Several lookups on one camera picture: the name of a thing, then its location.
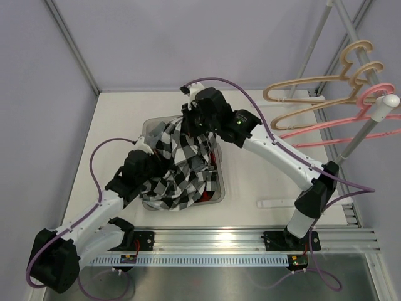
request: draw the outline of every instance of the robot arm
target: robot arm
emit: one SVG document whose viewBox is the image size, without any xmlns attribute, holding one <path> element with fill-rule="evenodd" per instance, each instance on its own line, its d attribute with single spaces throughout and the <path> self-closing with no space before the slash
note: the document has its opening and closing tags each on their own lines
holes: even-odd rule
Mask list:
<svg viewBox="0 0 401 301">
<path fill-rule="evenodd" d="M 200 135 L 214 132 L 222 140 L 266 159 L 302 190 L 295 201 L 294 215 L 284 230 L 286 244 L 290 248 L 299 248 L 311 225 L 321 216 L 323 208 L 335 192 L 336 181 L 299 163 L 289 152 L 278 147 L 277 142 L 312 166 L 320 167 L 336 177 L 338 165 L 332 161 L 322 164 L 311 159 L 275 135 L 272 140 L 259 118 L 247 110 L 232 111 L 223 94 L 215 88 L 204 88 L 200 83 L 195 83 L 182 87 L 181 91 L 189 95 L 189 103 L 182 107 L 183 124 L 188 133 Z"/>
<path fill-rule="evenodd" d="M 97 255 L 111 249 L 132 249 L 135 246 L 133 225 L 115 216 L 137 197 L 145 181 L 163 176 L 167 164 L 139 140 L 97 203 L 57 229 L 43 229 L 36 235 L 29 262 L 40 254 L 30 269 L 30 276 L 63 293 Z M 65 231 L 66 234 L 43 250 L 50 240 Z"/>
<path fill-rule="evenodd" d="M 270 139 L 259 118 L 247 110 L 232 111 L 222 93 L 214 88 L 204 88 L 196 83 L 184 92 L 189 94 L 190 101 L 182 106 L 182 131 L 191 137 L 206 132 L 216 133 L 222 140 L 266 159 L 301 188 L 302 193 L 295 202 L 296 211 L 282 236 L 287 250 L 299 249 L 306 232 L 320 217 L 333 194 L 336 183 L 300 164 L 276 143 L 280 141 L 291 152 L 333 175 L 338 174 L 338 166 L 333 162 L 324 166 L 279 137 Z M 162 177 L 168 165 L 167 160 L 139 139 L 124 165 L 105 186 L 102 198 L 94 204 L 96 210 L 93 211 L 93 206 L 90 206 L 73 221 L 55 230 L 43 229 L 36 235 L 29 261 L 38 253 L 40 255 L 33 263 L 30 275 L 56 292 L 63 293 L 74 283 L 80 270 L 98 254 L 116 247 L 119 250 L 131 248 L 134 245 L 133 225 L 114 217 L 137 197 L 145 181 Z M 76 226 L 82 217 L 87 218 Z M 44 245 L 66 230 L 69 231 L 43 251 Z"/>
</svg>

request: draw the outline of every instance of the beige hanger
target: beige hanger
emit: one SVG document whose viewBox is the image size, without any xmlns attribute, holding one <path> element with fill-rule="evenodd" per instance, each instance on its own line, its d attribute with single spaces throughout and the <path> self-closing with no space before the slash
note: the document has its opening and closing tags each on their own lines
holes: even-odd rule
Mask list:
<svg viewBox="0 0 401 301">
<path fill-rule="evenodd" d="M 363 72 L 366 72 L 366 71 L 369 71 L 369 70 L 376 70 L 377 72 L 381 72 L 381 71 L 383 71 L 383 69 L 384 69 L 384 66 L 379 61 L 373 61 L 371 63 L 367 63 L 367 64 L 363 65 L 348 80 L 348 84 L 349 84 L 349 86 L 351 86 L 353 88 L 353 90 L 352 90 L 351 94 L 347 98 L 339 98 L 339 99 L 336 99 L 336 100 L 328 100 L 328 101 L 325 101 L 323 103 L 312 105 L 311 107 L 308 107 L 308 108 L 303 108 L 301 110 L 296 110 L 294 112 L 291 112 L 291 113 L 276 117 L 270 123 L 270 127 L 273 130 L 293 130 L 293 129 L 304 129 L 304 128 L 309 127 L 311 125 L 315 125 L 315 124 L 304 124 L 304 125 L 292 125 L 292 126 L 287 126 L 287 127 L 280 127 L 280 126 L 277 125 L 277 123 L 282 121 L 282 120 L 284 120 L 284 119 L 287 119 L 287 118 L 290 118 L 290 117 L 294 117 L 294 116 L 299 115 L 299 114 L 303 114 L 303 113 L 306 113 L 306 112 L 309 112 L 309 111 L 318 110 L 319 108 L 327 108 L 327 107 L 330 107 L 332 105 L 350 103 L 350 100 L 353 100 L 354 98 L 356 98 L 356 95 L 359 92 L 359 90 L 364 86 L 364 84 L 367 83 L 367 81 L 365 79 L 359 78 L 359 76 Z"/>
<path fill-rule="evenodd" d="M 270 97 L 269 92 L 271 90 L 275 90 L 277 88 L 289 87 L 289 86 L 293 86 L 293 85 L 300 85 L 303 83 L 345 82 L 345 81 L 349 80 L 349 78 L 350 78 L 346 75 L 346 73 L 349 71 L 349 69 L 354 64 L 354 62 L 347 60 L 347 56 L 348 56 L 349 52 L 351 52 L 352 50 L 361 48 L 361 47 L 365 48 L 366 52 L 368 52 L 368 53 L 373 50 L 373 44 L 370 41 L 361 40 L 361 41 L 356 41 L 352 44 L 349 44 L 341 52 L 339 61 L 340 61 L 340 64 L 343 66 L 343 69 L 339 75 L 328 75 L 328 76 L 322 76 L 322 77 L 306 77 L 306 78 L 299 78 L 296 80 L 286 80 L 284 82 L 274 83 L 263 90 L 263 98 L 269 102 L 303 103 L 303 104 L 312 104 L 312 105 L 330 102 L 331 100 L 305 100 L 305 99 L 298 99 L 298 98 L 279 99 L 279 98 Z M 363 78 L 360 78 L 359 80 L 362 81 L 363 84 L 368 84 L 367 80 L 365 80 Z M 357 100 L 356 93 L 351 93 L 350 96 L 345 99 L 346 99 L 346 101 L 344 101 L 342 103 L 355 103 Z"/>
</svg>

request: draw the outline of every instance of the white wall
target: white wall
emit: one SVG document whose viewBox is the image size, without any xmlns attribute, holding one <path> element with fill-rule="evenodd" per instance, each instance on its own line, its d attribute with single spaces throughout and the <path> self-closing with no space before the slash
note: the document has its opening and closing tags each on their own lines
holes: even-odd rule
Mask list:
<svg viewBox="0 0 401 301">
<path fill-rule="evenodd" d="M 362 0 L 345 0 L 353 16 Z M 260 89 L 296 75 L 326 0 L 56 0 L 103 91 L 178 90 L 199 77 Z M 306 75 L 344 35 L 335 9 Z"/>
<path fill-rule="evenodd" d="M 368 18 L 359 31 L 361 39 L 372 41 L 375 46 L 371 60 L 381 61 L 385 70 L 379 74 L 381 82 L 393 83 L 400 95 L 401 87 L 401 1 L 376 1 Z M 348 95 L 345 85 L 329 84 L 324 91 L 327 98 L 334 99 Z M 331 120 L 354 115 L 357 109 L 349 106 L 332 107 L 328 112 Z M 334 128 L 336 137 L 350 137 L 362 124 Z M 397 122 L 384 121 L 378 131 L 394 130 Z M 357 205 L 362 213 L 363 225 L 375 229 L 398 297 L 401 298 L 400 260 L 400 170 L 401 135 L 365 141 L 344 165 L 348 179 L 374 187 L 377 192 L 357 197 Z"/>
<path fill-rule="evenodd" d="M 0 292 L 24 300 L 33 239 L 61 221 L 96 98 L 42 1 L 0 2 Z"/>
</svg>

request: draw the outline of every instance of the metal floor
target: metal floor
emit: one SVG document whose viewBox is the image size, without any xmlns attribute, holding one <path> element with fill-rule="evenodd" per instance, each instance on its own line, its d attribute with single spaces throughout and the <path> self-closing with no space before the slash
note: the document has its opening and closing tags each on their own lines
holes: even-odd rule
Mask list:
<svg viewBox="0 0 401 301">
<path fill-rule="evenodd" d="M 261 289 L 260 286 L 268 286 L 289 272 L 282 267 L 137 267 L 129 272 L 135 291 L 131 288 L 122 300 L 378 300 L 363 255 L 318 255 L 318 263 L 342 281 L 341 293 L 326 288 L 315 273 L 293 275 L 275 288 Z M 117 273 L 107 273 L 90 281 L 104 269 L 86 268 L 81 279 L 89 293 L 107 300 L 124 291 L 126 280 Z M 48 290 L 44 297 L 44 301 L 84 300 L 90 299 L 81 293 L 77 284 L 62 295 Z"/>
</svg>

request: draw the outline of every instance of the fabric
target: fabric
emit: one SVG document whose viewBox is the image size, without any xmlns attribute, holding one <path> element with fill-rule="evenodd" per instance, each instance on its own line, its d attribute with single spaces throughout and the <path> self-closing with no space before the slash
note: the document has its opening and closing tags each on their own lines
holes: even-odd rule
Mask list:
<svg viewBox="0 0 401 301">
<path fill-rule="evenodd" d="M 217 169 L 210 154 L 216 148 L 213 133 L 191 138 L 181 132 L 182 117 L 161 122 L 145 136 L 145 143 L 170 161 L 164 177 L 145 182 L 140 199 L 158 210 L 183 210 L 217 190 Z"/>
</svg>

